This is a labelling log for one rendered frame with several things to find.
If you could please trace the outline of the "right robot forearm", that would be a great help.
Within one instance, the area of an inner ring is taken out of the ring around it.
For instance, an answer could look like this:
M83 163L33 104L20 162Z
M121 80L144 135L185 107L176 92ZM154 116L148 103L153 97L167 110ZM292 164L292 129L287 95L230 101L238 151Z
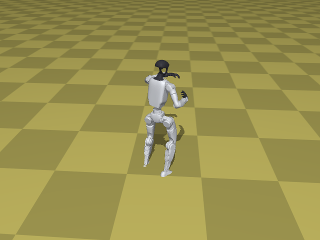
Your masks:
M178 101L178 104L180 107L183 107L187 101L188 101L188 97L182 98L181 100Z

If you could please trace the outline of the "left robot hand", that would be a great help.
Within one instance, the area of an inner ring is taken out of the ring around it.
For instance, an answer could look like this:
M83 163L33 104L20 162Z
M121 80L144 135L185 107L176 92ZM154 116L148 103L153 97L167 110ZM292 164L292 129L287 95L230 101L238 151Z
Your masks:
M163 77L168 77L168 76L173 76L173 77L175 77L176 78L176 76L178 77L178 78L180 78L180 76L178 75L178 74L176 74L176 73L166 73L165 75L163 75Z

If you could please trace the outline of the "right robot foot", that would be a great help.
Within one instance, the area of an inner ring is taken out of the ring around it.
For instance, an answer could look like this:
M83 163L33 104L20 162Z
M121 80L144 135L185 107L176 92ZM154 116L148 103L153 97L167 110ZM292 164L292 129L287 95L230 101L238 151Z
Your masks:
M169 170L168 172L165 172L165 171L166 171L166 170L164 170L164 171L161 172L161 174L160 174L161 177L166 177L167 175L169 175L169 174L172 173L171 170Z

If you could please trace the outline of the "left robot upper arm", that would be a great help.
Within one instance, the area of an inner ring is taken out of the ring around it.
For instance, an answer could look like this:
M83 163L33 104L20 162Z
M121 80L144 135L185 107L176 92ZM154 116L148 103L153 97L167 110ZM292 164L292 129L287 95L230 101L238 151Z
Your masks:
M151 75L148 75L148 76L144 79L144 81L145 81L147 84L149 84L149 80L150 80L151 77L152 77Z

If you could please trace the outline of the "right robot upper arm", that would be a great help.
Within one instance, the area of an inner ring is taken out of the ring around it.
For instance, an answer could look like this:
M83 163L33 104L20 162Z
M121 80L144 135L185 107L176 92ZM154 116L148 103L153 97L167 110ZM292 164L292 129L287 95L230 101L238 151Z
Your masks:
M165 88L169 92L171 99L173 101L173 107L178 109L180 108L179 106L179 100L178 100L178 95L176 92L176 86L173 83L166 82L165 83Z

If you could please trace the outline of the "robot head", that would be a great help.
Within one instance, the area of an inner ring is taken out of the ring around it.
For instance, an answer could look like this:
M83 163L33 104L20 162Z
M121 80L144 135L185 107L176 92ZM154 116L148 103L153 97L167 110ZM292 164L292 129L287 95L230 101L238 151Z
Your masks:
M157 73L157 76L154 77L153 79L154 80L157 80L157 81L163 81L163 76L167 73L168 71L168 67L169 67L169 63L165 60L158 60L156 63L155 63L155 67L158 67L159 68L159 72ZM162 73L162 69L163 68L166 68L166 71L165 73Z

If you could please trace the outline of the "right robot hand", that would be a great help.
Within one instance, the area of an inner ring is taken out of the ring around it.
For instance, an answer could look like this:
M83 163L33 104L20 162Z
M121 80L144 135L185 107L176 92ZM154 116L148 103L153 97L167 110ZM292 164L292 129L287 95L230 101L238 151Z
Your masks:
M188 96L187 96L187 94L182 90L182 92L181 93L184 93L184 94L181 94L181 95L184 95L184 96L182 96L183 98L188 98Z

